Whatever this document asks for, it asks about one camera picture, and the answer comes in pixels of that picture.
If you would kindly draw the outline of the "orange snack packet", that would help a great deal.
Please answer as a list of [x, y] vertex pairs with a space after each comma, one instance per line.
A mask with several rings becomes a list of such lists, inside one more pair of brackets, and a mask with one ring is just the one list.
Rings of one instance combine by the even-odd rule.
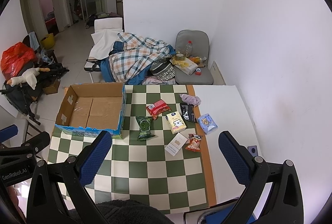
[[188, 139], [189, 144], [185, 147], [185, 149], [192, 152], [200, 152], [200, 142], [202, 140], [202, 136], [197, 134], [189, 134]]

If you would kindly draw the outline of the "blue tissue pack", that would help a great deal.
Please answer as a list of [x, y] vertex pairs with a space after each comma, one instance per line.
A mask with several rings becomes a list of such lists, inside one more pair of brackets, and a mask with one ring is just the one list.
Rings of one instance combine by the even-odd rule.
[[198, 124], [206, 135], [218, 129], [218, 125], [208, 113], [203, 114], [198, 118]]

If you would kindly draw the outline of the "green snack packet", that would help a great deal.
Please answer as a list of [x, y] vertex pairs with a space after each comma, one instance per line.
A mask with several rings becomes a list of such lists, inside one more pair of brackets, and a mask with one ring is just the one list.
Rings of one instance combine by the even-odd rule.
[[151, 132], [151, 124], [153, 117], [136, 117], [136, 121], [139, 126], [138, 141], [145, 141], [155, 137], [155, 134]]

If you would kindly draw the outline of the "white cigarette box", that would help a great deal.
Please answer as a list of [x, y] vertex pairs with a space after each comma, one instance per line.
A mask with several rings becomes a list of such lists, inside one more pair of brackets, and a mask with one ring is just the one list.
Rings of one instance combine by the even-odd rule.
[[187, 143], [188, 138], [183, 136], [181, 133], [177, 133], [169, 144], [165, 147], [165, 151], [171, 156], [175, 156], [181, 148]]

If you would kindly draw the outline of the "black snack packet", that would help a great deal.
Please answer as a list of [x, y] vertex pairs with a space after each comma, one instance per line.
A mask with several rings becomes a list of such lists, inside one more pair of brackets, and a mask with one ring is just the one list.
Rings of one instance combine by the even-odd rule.
[[181, 114], [182, 114], [182, 117], [184, 120], [192, 122], [192, 123], [198, 122], [195, 117], [193, 105], [187, 104], [187, 103], [180, 103], [179, 106], [180, 106]]

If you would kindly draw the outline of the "yellow tissue pack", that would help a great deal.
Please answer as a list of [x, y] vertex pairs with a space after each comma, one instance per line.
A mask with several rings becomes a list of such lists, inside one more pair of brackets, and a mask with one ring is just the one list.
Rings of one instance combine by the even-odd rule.
[[173, 134], [177, 134], [187, 128], [182, 116], [178, 111], [171, 112], [165, 117]]

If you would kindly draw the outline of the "red snack packet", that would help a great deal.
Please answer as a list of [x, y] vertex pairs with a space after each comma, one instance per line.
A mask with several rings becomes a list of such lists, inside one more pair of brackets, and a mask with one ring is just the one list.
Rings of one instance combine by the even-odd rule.
[[146, 110], [148, 111], [149, 115], [152, 116], [153, 119], [157, 119], [157, 117], [160, 114], [166, 111], [171, 111], [171, 108], [164, 100], [160, 99], [155, 103], [147, 105]]

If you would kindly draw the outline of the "purple cloth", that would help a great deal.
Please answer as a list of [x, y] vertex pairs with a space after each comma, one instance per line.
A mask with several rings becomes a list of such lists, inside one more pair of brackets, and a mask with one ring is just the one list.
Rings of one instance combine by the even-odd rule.
[[188, 94], [179, 94], [179, 97], [184, 103], [193, 105], [193, 106], [199, 106], [201, 103], [201, 100], [197, 96], [192, 96]]

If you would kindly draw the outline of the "black stroller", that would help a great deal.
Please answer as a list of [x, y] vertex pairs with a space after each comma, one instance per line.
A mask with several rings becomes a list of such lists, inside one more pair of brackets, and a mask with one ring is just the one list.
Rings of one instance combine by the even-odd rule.
[[30, 68], [50, 68], [50, 71], [40, 72], [37, 76], [35, 90], [27, 83], [12, 87], [8, 85], [7, 80], [5, 80], [1, 87], [1, 94], [4, 95], [9, 103], [22, 115], [27, 116], [32, 122], [40, 125], [35, 113], [31, 109], [32, 103], [37, 103], [42, 94], [56, 94], [59, 89], [60, 79], [67, 74], [69, 70], [57, 60], [53, 50], [46, 50], [40, 45], [35, 32], [30, 32], [26, 35], [22, 43], [34, 50], [37, 61], [28, 62], [23, 66], [17, 76], [21, 76]]

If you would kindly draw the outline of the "white goose plush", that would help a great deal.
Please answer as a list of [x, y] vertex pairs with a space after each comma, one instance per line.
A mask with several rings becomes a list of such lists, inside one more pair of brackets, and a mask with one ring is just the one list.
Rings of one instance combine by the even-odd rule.
[[7, 81], [10, 86], [19, 85], [22, 83], [27, 83], [33, 90], [37, 85], [37, 76], [40, 72], [49, 72], [50, 68], [30, 68], [27, 69], [21, 76], [12, 77]]

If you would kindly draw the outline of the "open cardboard box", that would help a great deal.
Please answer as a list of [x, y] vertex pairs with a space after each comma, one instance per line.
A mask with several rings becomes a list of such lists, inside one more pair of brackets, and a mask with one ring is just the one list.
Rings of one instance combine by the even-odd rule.
[[60, 105], [55, 126], [77, 136], [96, 137], [107, 131], [121, 139], [125, 109], [123, 83], [72, 84]]

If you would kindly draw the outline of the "green white checkered mat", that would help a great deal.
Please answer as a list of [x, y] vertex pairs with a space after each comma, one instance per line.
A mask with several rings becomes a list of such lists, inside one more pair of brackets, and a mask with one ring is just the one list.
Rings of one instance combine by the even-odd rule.
[[173, 139], [165, 116], [152, 122], [153, 138], [138, 141], [136, 115], [160, 96], [172, 110], [179, 109], [185, 85], [126, 86], [127, 111], [122, 138], [112, 146], [91, 184], [85, 188], [96, 203], [108, 200], [137, 200], [165, 214], [208, 207], [208, 196], [199, 152], [182, 147], [172, 156], [165, 151]]

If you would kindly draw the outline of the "white bench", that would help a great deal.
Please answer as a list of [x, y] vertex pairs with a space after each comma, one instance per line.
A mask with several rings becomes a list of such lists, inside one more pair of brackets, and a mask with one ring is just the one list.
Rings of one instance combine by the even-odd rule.
[[92, 83], [94, 82], [92, 73], [101, 72], [98, 62], [109, 57], [120, 32], [123, 32], [122, 17], [103, 18], [94, 21], [94, 33], [91, 34], [93, 46], [84, 65], [84, 70], [89, 74]]

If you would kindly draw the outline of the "black white patterned bag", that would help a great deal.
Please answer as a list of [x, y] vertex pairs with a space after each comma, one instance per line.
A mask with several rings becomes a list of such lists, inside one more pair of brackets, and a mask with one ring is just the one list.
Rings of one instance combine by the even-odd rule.
[[158, 62], [150, 67], [152, 76], [161, 81], [169, 81], [175, 78], [175, 69], [169, 61]]

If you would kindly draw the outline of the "cream snack box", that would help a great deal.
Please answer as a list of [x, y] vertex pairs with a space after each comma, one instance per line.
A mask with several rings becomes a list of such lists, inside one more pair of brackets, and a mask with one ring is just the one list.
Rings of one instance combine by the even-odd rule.
[[177, 60], [175, 57], [171, 59], [171, 63], [181, 71], [183, 71], [186, 75], [192, 75], [196, 72], [198, 65], [195, 64], [188, 58], [184, 58], [183, 60]]

